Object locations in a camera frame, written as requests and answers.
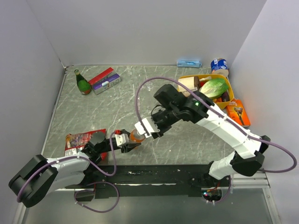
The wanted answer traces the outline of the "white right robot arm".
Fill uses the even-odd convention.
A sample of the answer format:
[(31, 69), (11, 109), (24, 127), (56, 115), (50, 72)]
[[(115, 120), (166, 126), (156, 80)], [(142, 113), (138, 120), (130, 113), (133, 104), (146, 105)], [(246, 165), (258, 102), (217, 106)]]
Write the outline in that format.
[(264, 161), (263, 153), (269, 146), (263, 143), (263, 140), (270, 139), (266, 135), (256, 135), (255, 139), (251, 140), (249, 131), (227, 117), (211, 99), (202, 93), (197, 93), (197, 96), (211, 108), (206, 108), (193, 96), (184, 96), (171, 84), (163, 85), (154, 94), (154, 98), (164, 110), (151, 115), (156, 127), (152, 137), (162, 137), (180, 120), (190, 121), (213, 132), (234, 149), (227, 157), (209, 163), (209, 171), (204, 174), (207, 185), (214, 186), (222, 178), (232, 174), (253, 176), (261, 168)]

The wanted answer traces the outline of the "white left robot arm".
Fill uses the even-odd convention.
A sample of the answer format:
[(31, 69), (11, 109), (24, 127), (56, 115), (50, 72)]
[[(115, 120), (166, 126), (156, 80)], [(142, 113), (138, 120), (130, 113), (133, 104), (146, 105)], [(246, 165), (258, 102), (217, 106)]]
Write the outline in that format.
[(45, 158), (38, 154), (34, 156), (9, 182), (9, 188), (17, 196), (17, 202), (27, 208), (38, 204), (47, 194), (57, 189), (71, 185), (86, 188), (92, 184), (92, 174), (99, 171), (104, 176), (116, 174), (117, 166), (112, 172), (102, 170), (98, 164), (101, 155), (107, 152), (121, 150), (128, 153), (140, 142), (129, 139), (126, 130), (117, 130), (109, 138), (103, 132), (93, 133), (83, 149), (75, 155), (60, 158)]

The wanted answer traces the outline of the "orange tea bottle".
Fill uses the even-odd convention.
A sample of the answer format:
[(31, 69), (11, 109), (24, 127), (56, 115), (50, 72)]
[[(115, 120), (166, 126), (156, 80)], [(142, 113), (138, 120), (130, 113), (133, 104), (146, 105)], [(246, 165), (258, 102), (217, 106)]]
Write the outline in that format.
[(134, 145), (134, 148), (141, 145), (141, 143), (145, 140), (144, 135), (140, 135), (136, 129), (132, 130), (129, 136), (129, 142)]

